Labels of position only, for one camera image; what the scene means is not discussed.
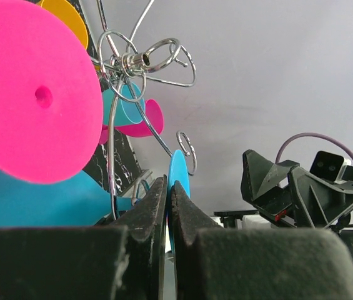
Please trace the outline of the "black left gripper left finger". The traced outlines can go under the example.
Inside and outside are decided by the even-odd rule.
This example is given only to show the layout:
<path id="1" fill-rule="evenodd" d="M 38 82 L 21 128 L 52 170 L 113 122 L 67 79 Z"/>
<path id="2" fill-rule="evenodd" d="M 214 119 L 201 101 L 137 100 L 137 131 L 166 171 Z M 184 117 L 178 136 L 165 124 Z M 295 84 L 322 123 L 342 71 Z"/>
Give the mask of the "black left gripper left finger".
<path id="1" fill-rule="evenodd" d="M 166 177 L 106 226 L 0 229 L 0 299 L 162 299 Z"/>

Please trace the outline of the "blue wine glass front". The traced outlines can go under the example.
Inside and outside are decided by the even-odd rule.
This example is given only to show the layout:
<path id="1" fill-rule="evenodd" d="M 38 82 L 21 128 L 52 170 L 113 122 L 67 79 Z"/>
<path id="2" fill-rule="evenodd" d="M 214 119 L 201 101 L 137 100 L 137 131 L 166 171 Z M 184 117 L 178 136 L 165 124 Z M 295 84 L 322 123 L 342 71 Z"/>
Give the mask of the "blue wine glass front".
<path id="1" fill-rule="evenodd" d="M 33 184 L 0 170 L 0 229 L 93 226 L 110 215 L 109 194 L 86 172 Z"/>

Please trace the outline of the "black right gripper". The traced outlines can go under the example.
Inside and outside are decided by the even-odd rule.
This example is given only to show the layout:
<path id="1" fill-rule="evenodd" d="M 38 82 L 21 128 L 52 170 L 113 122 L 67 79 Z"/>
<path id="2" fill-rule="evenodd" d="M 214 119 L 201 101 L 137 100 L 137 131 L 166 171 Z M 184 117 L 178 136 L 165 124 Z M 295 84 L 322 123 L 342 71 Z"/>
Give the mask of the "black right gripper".
<path id="1" fill-rule="evenodd" d="M 350 223 L 353 181 L 332 184 L 298 167 L 298 162 L 274 163 L 251 149 L 242 154 L 242 166 L 242 198 L 254 208 L 214 212 L 226 228 L 255 215 L 279 228 L 340 230 Z M 277 186 L 286 177 L 289 184 Z"/>

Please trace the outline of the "orange wine glass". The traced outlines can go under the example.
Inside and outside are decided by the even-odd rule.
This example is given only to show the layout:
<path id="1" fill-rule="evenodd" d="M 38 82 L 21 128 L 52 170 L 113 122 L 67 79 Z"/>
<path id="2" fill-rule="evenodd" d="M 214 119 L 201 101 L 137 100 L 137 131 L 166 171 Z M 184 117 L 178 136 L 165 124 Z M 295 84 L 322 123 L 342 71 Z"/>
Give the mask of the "orange wine glass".
<path id="1" fill-rule="evenodd" d="M 67 0 L 40 0 L 37 5 L 59 18 L 79 39 L 87 49 L 89 44 L 87 27 L 76 10 Z"/>

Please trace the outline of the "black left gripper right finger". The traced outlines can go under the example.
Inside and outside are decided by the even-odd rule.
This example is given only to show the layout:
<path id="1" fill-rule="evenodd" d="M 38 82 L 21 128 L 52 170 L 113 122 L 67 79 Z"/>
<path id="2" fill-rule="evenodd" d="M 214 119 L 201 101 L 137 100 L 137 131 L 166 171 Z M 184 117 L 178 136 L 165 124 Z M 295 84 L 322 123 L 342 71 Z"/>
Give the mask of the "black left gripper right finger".
<path id="1" fill-rule="evenodd" d="M 225 229 L 176 182 L 178 299 L 353 299 L 347 247 L 323 229 Z"/>

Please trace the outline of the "blue wine glass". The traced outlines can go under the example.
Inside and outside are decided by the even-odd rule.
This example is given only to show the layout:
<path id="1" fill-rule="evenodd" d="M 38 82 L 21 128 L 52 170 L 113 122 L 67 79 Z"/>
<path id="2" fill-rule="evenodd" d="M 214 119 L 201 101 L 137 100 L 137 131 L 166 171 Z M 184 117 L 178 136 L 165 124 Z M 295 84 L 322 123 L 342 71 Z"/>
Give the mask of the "blue wine glass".
<path id="1" fill-rule="evenodd" d="M 33 184 L 0 170 L 0 229 L 93 226 L 110 215 L 109 194 L 86 172 Z"/>
<path id="2" fill-rule="evenodd" d="M 141 91 L 135 83 L 131 83 L 133 89 L 137 96 L 140 96 Z M 131 92 L 126 84 L 123 85 L 122 95 L 125 98 L 132 98 Z M 107 89 L 102 92 L 102 101 L 103 101 L 103 124 L 108 125 L 109 113 L 112 106 L 112 100 L 114 93 L 111 89 Z M 144 98 L 140 100 L 140 105 L 143 111 L 146 111 L 146 103 Z M 137 124 L 142 121 L 142 116 L 135 103 L 127 102 L 119 98 L 117 103 L 116 115 L 114 119 L 114 127 L 127 126 L 131 124 Z"/>

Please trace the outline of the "blue wine glass back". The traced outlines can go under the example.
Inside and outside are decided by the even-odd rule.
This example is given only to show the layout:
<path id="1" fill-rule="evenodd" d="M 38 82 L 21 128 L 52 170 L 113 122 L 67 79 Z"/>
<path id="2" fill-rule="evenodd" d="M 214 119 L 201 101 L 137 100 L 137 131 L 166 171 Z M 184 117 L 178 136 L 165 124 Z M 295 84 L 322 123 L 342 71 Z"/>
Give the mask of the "blue wine glass back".
<path id="1" fill-rule="evenodd" d="M 137 96 L 140 96 L 141 91 L 135 83 L 131 83 L 133 89 Z M 125 98 L 132 98 L 131 92 L 126 84 L 123 85 L 122 95 Z M 107 89 L 102 92 L 102 101 L 103 101 L 103 124 L 108 125 L 109 113 L 112 106 L 112 100 L 114 93 L 111 89 Z M 140 100 L 140 105 L 143 111 L 146 111 L 146 103 L 144 98 Z M 119 98 L 117 103 L 116 115 L 114 119 L 114 127 L 127 126 L 131 124 L 137 124 L 142 121 L 142 116 L 135 103 L 127 102 Z"/>

